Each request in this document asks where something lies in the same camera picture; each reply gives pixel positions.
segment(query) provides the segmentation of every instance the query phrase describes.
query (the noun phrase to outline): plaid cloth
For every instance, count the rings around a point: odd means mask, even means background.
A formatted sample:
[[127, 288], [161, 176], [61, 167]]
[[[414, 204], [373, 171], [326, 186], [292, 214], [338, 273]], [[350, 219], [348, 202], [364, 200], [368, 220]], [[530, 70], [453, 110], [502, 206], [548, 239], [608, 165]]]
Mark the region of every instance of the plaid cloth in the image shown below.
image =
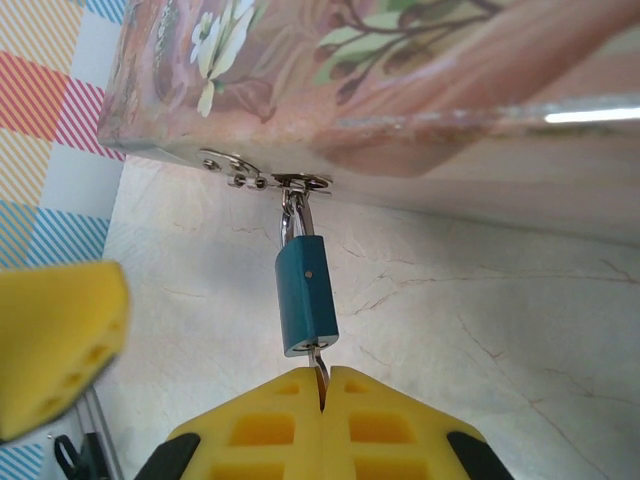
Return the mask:
[[102, 256], [124, 155], [96, 123], [125, 3], [0, 2], [0, 269]]

